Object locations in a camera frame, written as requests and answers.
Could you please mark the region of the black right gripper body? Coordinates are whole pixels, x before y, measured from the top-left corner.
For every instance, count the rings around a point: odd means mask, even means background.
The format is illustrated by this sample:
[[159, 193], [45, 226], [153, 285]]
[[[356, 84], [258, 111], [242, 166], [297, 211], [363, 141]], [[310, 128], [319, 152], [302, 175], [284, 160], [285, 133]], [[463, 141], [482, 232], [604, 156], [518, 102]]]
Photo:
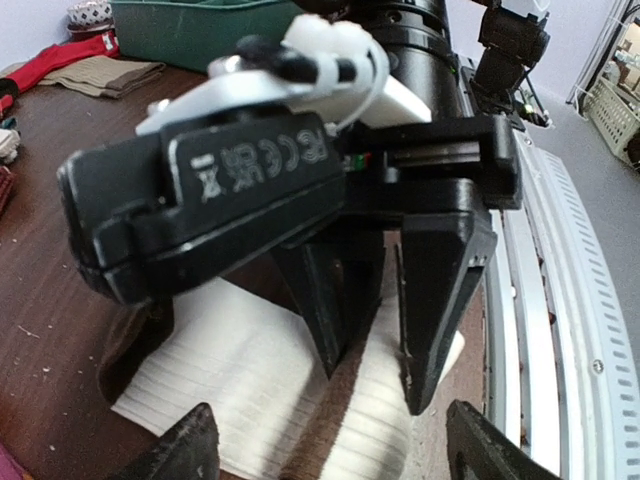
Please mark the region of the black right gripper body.
[[348, 164], [335, 229], [396, 226], [409, 215], [518, 210], [522, 167], [503, 115], [382, 129], [357, 125], [333, 141]]

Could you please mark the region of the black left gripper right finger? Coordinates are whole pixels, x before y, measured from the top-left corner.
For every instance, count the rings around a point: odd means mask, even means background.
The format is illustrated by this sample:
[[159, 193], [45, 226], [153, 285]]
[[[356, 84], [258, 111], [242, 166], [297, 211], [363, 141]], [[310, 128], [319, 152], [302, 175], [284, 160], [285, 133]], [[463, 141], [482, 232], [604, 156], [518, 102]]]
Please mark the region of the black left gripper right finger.
[[447, 409], [447, 459], [452, 479], [558, 479], [507, 439], [473, 405]]

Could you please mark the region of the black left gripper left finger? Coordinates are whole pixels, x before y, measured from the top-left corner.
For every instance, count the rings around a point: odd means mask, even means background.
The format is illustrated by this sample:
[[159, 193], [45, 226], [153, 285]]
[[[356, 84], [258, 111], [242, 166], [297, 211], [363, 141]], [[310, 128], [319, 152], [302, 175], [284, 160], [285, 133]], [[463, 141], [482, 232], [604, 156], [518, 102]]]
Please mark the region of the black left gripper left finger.
[[219, 432], [209, 404], [200, 403], [119, 472], [120, 479], [220, 478]]

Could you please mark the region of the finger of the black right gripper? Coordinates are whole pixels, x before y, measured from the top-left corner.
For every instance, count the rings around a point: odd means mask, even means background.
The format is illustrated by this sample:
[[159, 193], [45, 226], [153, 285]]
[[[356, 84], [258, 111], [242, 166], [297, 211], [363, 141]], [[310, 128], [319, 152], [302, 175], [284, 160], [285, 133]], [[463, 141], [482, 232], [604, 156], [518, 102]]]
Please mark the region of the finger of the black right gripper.
[[430, 405], [459, 323], [492, 259], [491, 215], [411, 215], [401, 226], [398, 260], [402, 382], [409, 412]]
[[327, 376], [371, 323], [380, 304], [384, 263], [382, 239], [307, 242], [277, 249], [277, 265]]

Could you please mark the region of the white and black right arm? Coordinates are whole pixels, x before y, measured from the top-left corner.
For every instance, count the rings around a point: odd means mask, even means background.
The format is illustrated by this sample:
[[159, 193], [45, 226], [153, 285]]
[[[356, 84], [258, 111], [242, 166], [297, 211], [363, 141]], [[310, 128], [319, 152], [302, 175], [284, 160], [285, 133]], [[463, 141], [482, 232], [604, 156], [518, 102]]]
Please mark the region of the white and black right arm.
[[383, 234], [399, 235], [402, 384], [409, 412], [419, 415], [494, 255], [491, 211], [522, 204], [513, 95], [546, 50], [548, 13], [532, 1], [486, 2], [484, 52], [470, 68], [453, 50], [442, 1], [305, 1], [302, 8], [367, 30], [386, 51], [392, 76], [430, 107], [433, 120], [351, 131], [347, 150], [370, 160], [348, 175], [341, 216], [273, 257], [332, 373], [362, 314], [378, 302]]

